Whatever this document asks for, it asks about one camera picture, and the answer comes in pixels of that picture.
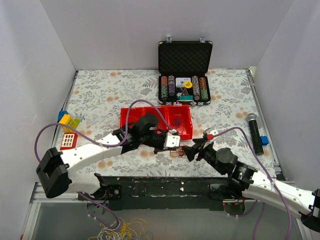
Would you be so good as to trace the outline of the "red plastic compartment tray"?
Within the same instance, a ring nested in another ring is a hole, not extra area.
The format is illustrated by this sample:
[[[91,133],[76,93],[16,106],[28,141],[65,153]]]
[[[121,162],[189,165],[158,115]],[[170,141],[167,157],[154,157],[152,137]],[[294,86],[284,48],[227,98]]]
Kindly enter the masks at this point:
[[[157,108],[169,126],[177,130],[182,140],[192,139],[193,123],[188,105],[163,105]],[[159,113],[152,106],[133,107],[130,110],[128,122],[136,122],[147,113],[156,115],[159,119],[159,129],[168,130]]]

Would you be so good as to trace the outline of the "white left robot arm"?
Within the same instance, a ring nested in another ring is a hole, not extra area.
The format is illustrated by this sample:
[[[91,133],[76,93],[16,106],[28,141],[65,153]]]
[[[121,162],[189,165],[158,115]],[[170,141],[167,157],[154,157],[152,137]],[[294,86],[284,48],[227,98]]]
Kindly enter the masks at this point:
[[[105,158],[123,155],[136,150],[140,145],[153,148],[156,152],[169,151],[179,146],[177,131],[157,128],[158,119],[147,113],[137,122],[129,123],[99,140],[88,139],[88,143],[67,150],[48,149],[39,161],[36,174],[48,199],[65,192],[81,192],[95,200],[106,196],[106,187],[97,176],[80,173],[83,168]]]

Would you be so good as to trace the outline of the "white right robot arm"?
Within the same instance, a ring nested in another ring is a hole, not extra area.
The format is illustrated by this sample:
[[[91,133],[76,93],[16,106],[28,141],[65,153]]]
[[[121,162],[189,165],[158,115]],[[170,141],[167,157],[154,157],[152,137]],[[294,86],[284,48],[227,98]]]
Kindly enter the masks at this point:
[[[302,224],[320,231],[320,190],[305,190],[283,181],[268,178],[253,166],[238,160],[230,148],[213,148],[213,141],[194,139],[193,146],[182,146],[189,161],[206,161],[221,175],[227,175],[227,195],[232,199],[240,196],[255,199],[278,209],[289,211]]]

